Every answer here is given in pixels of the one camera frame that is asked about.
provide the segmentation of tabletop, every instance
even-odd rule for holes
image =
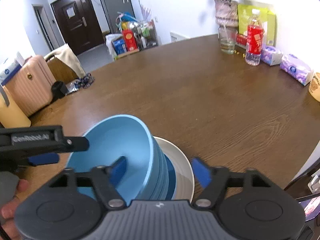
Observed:
[[[66,136],[80,136],[111,115],[135,115],[189,160],[199,156],[236,172],[256,168],[282,188],[319,141],[320,106],[308,86],[278,66],[253,67],[242,53],[220,52],[216,35],[136,53],[92,75],[92,86],[44,108],[32,124],[58,124]],[[29,168],[22,198],[59,173],[67,158]],[[195,196],[200,191],[197,183]]]

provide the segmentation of plastic bottle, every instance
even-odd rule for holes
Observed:
[[[260,63],[263,39],[263,27],[260,20],[260,10],[252,9],[252,17],[248,22],[248,39],[245,61],[252,66]]]
[[[146,43],[145,37],[143,37],[143,36],[141,36],[141,43],[142,43],[143,48],[145,49],[147,47],[147,43]]]

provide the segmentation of red package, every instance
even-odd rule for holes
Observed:
[[[124,30],[122,31],[122,35],[128,51],[132,51],[138,48],[132,30]]]
[[[247,46],[247,36],[238,34],[237,35],[237,45],[241,48],[246,49]]]

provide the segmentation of pink suitcase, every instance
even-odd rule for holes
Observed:
[[[25,115],[30,116],[51,103],[51,87],[55,81],[44,58],[37,55],[30,58],[5,87]]]

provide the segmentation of blue box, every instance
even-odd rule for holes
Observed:
[[[115,47],[115,51],[117,55],[127,52],[124,39],[116,40],[116,41],[113,41],[112,43],[113,43],[113,46]]]

